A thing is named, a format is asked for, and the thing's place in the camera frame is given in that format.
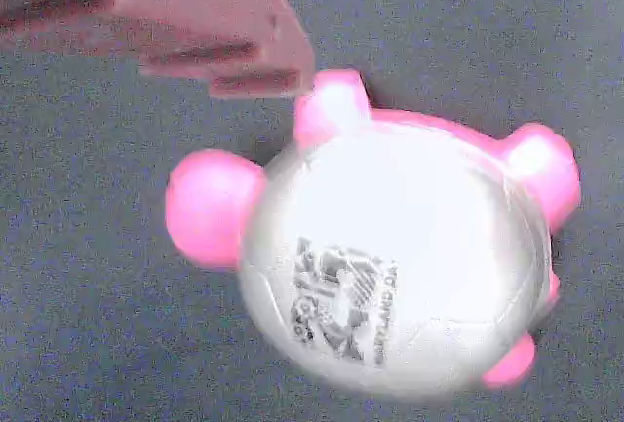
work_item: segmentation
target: printed logo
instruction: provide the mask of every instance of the printed logo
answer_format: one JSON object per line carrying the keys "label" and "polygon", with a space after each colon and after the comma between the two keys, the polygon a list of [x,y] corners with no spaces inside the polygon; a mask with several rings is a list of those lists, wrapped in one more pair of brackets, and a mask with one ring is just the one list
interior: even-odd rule
{"label": "printed logo", "polygon": [[351,362],[381,366],[392,318],[397,267],[342,247],[298,243],[294,336]]}

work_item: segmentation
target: gray surface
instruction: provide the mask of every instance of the gray surface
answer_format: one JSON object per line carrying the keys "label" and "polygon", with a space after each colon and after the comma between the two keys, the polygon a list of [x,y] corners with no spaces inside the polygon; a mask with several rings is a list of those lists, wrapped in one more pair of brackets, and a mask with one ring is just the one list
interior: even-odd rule
{"label": "gray surface", "polygon": [[503,136],[564,134],[583,207],[555,244],[563,299],[531,378],[426,407],[311,381],[259,337],[234,278],[174,251],[168,171],[219,147],[266,163],[287,101],[218,102],[133,63],[0,60],[0,414],[7,420],[621,420],[621,0],[291,0],[320,67],[383,106]]}

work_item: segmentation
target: white ball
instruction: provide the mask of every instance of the white ball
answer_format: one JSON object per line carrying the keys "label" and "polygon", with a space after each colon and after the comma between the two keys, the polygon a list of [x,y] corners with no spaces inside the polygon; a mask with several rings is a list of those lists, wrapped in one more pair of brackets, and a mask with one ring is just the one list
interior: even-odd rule
{"label": "white ball", "polygon": [[375,124],[267,173],[241,291],[266,337],[331,383],[411,399],[467,388],[544,304],[537,204],[448,134]]}

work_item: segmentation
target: pink toy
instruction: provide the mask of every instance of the pink toy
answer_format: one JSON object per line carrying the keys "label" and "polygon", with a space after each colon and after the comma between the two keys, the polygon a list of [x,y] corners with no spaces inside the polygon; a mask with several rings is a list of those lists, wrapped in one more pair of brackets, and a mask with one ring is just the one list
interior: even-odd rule
{"label": "pink toy", "polygon": [[[495,140],[440,118],[371,109],[359,74],[350,70],[318,73],[314,90],[295,103],[294,111],[293,135],[302,151],[322,146],[367,122],[424,127],[458,138],[489,155],[523,186],[539,206],[550,233],[562,226],[580,202],[571,149],[564,139],[538,124],[524,125],[509,137]],[[206,150],[186,157],[172,173],[166,198],[167,227],[175,245],[200,267],[235,268],[243,260],[247,225],[266,183],[262,168],[232,154]],[[550,269],[550,257],[547,263]],[[559,280],[552,269],[548,274],[552,305],[558,297]],[[483,374],[482,382],[490,388],[517,382],[531,369],[534,359],[535,344],[525,332],[498,364]]]}

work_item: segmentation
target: pink bump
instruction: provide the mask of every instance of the pink bump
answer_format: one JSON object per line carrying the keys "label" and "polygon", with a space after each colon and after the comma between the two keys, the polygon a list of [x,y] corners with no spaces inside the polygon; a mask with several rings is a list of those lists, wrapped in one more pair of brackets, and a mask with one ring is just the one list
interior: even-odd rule
{"label": "pink bump", "polygon": [[370,106],[357,71],[322,71],[314,90],[294,105],[294,139],[301,146],[327,140],[369,118]]}
{"label": "pink bump", "polygon": [[534,360],[535,343],[529,334],[525,334],[513,349],[482,377],[482,381],[491,389],[518,383],[529,373]]}
{"label": "pink bump", "polygon": [[236,265],[263,186],[262,168],[242,157],[216,150],[189,154],[171,173],[165,198],[174,244],[199,267]]}
{"label": "pink bump", "polygon": [[547,127],[527,124],[504,141],[503,160],[535,196],[558,230],[580,204],[579,172],[566,140]]}

